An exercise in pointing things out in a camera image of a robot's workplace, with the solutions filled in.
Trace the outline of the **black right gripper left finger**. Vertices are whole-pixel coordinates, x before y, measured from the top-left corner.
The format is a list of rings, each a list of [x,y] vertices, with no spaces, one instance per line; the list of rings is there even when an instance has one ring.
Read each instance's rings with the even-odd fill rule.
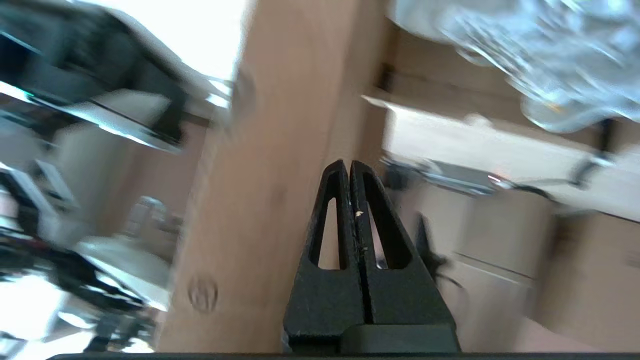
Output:
[[[336,207],[339,267],[323,269],[319,261],[331,200]],[[338,160],[322,173],[286,306],[282,342],[287,353],[359,353],[365,304],[356,243],[349,173]]]

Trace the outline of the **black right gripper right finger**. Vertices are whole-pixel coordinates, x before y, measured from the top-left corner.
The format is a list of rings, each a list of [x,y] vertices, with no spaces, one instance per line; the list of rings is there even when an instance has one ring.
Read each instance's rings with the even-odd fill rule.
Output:
[[[365,299],[377,325],[454,326],[454,317],[386,194],[367,164],[350,166],[350,197]]]

